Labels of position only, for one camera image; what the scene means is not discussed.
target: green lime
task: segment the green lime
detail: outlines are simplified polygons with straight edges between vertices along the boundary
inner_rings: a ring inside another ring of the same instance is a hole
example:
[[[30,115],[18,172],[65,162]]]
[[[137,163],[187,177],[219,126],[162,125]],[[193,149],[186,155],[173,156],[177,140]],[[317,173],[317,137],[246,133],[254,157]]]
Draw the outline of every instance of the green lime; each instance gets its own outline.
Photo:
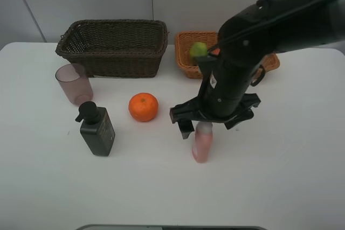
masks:
[[[189,50],[189,58],[192,65],[196,66],[196,57],[207,55],[207,45],[205,43],[194,43]]]

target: black soap bottle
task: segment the black soap bottle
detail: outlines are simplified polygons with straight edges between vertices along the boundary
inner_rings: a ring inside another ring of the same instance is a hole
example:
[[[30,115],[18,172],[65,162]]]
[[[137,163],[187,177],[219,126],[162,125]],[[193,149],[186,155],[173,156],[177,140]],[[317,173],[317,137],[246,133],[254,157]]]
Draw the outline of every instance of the black soap bottle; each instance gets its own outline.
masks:
[[[84,102],[79,106],[75,121],[82,122],[80,133],[95,156],[108,156],[115,139],[115,131],[107,109],[97,107],[94,102]]]

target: black robotic arm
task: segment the black robotic arm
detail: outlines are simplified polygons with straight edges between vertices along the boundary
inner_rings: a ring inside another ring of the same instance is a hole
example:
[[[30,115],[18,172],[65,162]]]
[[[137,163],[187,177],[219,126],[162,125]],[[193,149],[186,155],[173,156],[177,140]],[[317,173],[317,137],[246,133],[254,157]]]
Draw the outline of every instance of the black robotic arm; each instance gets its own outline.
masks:
[[[203,81],[198,95],[170,109],[184,139],[191,121],[224,123],[227,129],[254,117],[260,104],[245,94],[265,55],[345,39],[345,0],[259,0],[229,19],[218,43],[199,57]],[[211,51],[220,48],[218,57]]]

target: pink bottle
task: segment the pink bottle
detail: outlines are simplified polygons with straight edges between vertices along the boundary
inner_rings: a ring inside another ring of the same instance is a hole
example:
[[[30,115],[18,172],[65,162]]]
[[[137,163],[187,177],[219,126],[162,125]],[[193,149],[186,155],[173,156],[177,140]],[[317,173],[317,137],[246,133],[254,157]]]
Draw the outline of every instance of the pink bottle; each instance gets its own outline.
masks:
[[[195,143],[192,153],[195,161],[205,163],[213,142],[212,123],[200,121],[195,130]]]

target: orange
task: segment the orange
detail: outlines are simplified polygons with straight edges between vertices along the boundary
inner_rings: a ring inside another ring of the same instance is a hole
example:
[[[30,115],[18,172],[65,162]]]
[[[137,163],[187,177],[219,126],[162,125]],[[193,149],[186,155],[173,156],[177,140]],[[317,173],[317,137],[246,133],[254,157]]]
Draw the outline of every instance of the orange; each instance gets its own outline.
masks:
[[[136,94],[129,101],[128,110],[137,121],[150,121],[157,115],[158,101],[148,93]]]

